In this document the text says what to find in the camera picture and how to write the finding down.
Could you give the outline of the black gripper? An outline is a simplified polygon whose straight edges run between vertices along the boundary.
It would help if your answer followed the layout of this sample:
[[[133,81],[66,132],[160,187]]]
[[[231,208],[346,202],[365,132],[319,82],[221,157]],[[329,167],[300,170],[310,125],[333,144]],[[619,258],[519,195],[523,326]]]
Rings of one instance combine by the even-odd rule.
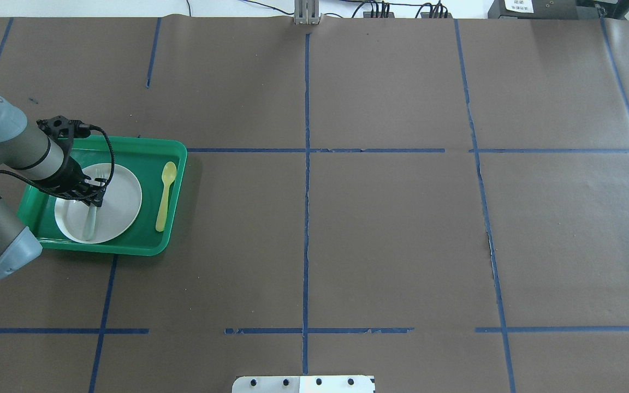
[[[78,200],[90,208],[100,208],[110,179],[87,177],[80,164],[72,157],[50,177],[41,181],[41,188],[50,195],[68,200]]]

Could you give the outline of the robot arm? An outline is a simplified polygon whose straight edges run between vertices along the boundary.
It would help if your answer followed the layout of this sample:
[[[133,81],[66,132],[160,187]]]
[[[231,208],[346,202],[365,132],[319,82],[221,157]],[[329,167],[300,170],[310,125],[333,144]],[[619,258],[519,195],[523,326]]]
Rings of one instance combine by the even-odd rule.
[[[0,96],[0,174],[14,177],[44,194],[100,208],[113,176],[92,179],[72,158],[75,139],[103,130],[62,115],[28,121]],[[40,256],[43,248],[0,195],[0,279]]]

